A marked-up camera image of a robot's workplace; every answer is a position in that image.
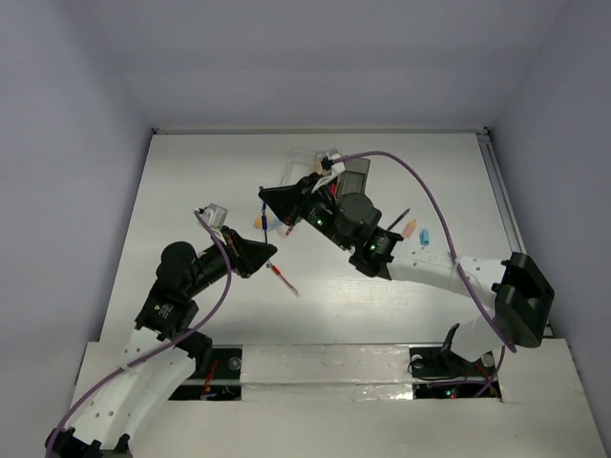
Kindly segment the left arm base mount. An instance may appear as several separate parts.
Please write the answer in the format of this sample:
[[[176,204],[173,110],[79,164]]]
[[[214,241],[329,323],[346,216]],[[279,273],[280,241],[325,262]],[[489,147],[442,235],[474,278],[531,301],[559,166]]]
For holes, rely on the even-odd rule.
[[[242,398],[242,347],[215,347],[210,365],[183,382],[170,401],[239,401]]]

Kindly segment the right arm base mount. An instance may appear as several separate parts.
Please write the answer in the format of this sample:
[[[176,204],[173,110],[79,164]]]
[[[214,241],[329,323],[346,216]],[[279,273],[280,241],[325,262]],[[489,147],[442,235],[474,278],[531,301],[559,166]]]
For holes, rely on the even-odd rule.
[[[469,362],[451,352],[459,324],[450,328],[441,345],[410,348],[407,371],[415,399],[501,399],[498,368],[492,352]]]

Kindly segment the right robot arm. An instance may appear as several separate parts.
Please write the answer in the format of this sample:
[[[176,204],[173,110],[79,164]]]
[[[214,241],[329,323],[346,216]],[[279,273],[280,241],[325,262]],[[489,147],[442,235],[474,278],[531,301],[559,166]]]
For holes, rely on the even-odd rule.
[[[447,372],[460,374],[501,346],[541,346],[555,291],[530,256],[514,252],[507,260],[483,260],[434,251],[379,226],[382,214],[366,195],[337,198],[316,174],[262,188],[259,197],[285,225],[306,222],[348,250],[349,263],[367,277],[477,299],[480,315],[454,325],[439,351]]]

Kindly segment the blue gel pen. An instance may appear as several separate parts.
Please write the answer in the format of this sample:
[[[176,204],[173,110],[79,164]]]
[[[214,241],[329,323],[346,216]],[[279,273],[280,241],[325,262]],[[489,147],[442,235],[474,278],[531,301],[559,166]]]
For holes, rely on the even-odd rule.
[[[266,204],[264,201],[262,201],[262,209],[261,209],[261,226],[263,230],[263,241],[265,244],[268,244]]]

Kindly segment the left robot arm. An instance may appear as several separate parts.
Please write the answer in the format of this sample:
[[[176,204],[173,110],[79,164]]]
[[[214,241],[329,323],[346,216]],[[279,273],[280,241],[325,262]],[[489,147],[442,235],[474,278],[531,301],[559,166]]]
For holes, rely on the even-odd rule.
[[[163,250],[117,368],[74,403],[48,437],[47,456],[131,456],[131,445],[176,389],[214,370],[212,340],[192,323],[194,298],[216,281],[249,278],[277,249],[228,227],[213,241],[201,253],[185,241]]]

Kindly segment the red gel pen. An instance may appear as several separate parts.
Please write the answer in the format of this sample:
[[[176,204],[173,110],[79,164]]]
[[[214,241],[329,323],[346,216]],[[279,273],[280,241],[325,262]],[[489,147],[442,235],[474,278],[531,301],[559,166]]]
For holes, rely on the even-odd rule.
[[[268,262],[266,266],[294,296],[297,298],[300,297],[300,293],[297,288],[284,276],[282,271],[275,264]]]

